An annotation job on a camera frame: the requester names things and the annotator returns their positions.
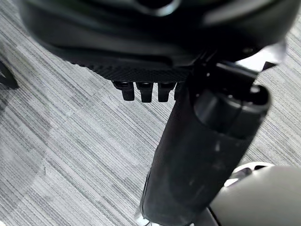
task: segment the striped carpet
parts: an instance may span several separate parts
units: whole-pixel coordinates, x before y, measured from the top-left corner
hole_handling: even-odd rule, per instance
[[[273,108],[244,162],[301,165],[301,20],[288,43],[285,63],[259,78],[273,94]],[[174,101],[122,101],[109,81],[40,47],[12,0],[0,0],[0,59],[20,85],[0,90],[0,221],[135,225]]]

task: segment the chrome base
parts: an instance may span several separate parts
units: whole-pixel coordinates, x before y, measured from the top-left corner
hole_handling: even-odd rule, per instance
[[[251,175],[253,171],[260,170],[265,167],[272,167],[274,166],[271,163],[255,161],[250,162],[241,166],[238,166],[230,176],[230,178],[225,182],[224,187],[229,187],[232,184],[239,182],[240,180],[246,178],[247,176]]]

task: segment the gray carpet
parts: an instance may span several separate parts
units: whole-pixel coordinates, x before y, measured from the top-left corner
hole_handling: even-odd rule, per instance
[[[285,63],[260,76],[274,103],[244,162],[301,165],[301,20],[288,43]],[[0,3],[0,59],[21,87],[0,90],[0,221],[134,225],[174,101],[122,101],[109,81],[40,47],[12,0]]]

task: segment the black plastic housing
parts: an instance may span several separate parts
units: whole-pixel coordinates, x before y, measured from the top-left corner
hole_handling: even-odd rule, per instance
[[[214,199],[247,151],[270,107],[268,91],[245,102],[184,88],[155,152],[141,212],[160,225],[184,226]]]

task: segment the chair leg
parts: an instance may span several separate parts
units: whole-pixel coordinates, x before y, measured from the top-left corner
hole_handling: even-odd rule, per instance
[[[0,61],[0,83],[2,83],[3,85],[11,89],[19,88],[19,85],[15,80],[14,75],[1,61]]]

